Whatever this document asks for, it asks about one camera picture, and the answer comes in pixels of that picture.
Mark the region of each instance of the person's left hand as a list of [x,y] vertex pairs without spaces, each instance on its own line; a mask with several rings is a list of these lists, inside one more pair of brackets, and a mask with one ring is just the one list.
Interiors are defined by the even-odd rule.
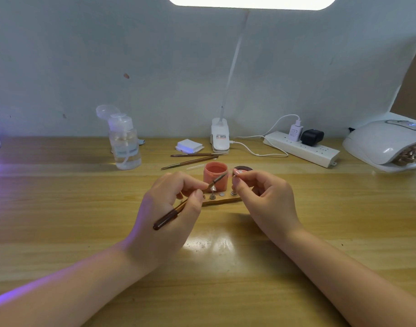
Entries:
[[[167,173],[146,192],[134,228],[123,241],[125,250],[146,274],[171,258],[185,244],[204,201],[208,184],[183,172]],[[188,196],[183,211],[155,231],[154,223],[173,209],[176,198]]]

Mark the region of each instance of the black power adapter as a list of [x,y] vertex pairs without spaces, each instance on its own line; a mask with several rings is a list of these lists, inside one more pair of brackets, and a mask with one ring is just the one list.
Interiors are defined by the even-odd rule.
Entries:
[[319,131],[318,129],[309,129],[308,131],[305,131],[302,133],[302,136],[300,137],[300,140],[304,145],[313,147],[317,143],[319,143],[321,140],[323,140],[324,132]]

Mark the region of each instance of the clear liquid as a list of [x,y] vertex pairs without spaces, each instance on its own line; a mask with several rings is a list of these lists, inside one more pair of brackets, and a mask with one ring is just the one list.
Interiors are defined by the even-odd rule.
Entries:
[[116,166],[120,170],[132,170],[141,165],[141,154],[136,131],[110,132],[109,141]]

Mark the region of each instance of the hand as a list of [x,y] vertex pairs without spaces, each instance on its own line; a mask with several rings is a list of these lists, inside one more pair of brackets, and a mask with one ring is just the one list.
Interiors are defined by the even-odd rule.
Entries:
[[257,225],[278,247],[291,232],[303,228],[287,181],[264,171],[238,173],[234,170],[234,175],[233,189]]
[[[145,274],[171,258],[187,241],[204,201],[202,190],[208,184],[183,172],[168,173],[157,179],[146,192],[135,225],[124,240],[124,247]],[[188,196],[178,217],[155,231],[154,223],[173,209],[175,199]]]

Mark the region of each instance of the power socket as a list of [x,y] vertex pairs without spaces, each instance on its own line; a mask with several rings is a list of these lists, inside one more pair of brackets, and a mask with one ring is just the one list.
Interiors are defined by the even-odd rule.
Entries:
[[267,134],[264,144],[273,148],[282,149],[289,154],[308,160],[314,164],[328,168],[335,166],[339,150],[316,144],[313,147],[304,145],[302,142],[294,142],[288,139],[288,134],[276,131]]

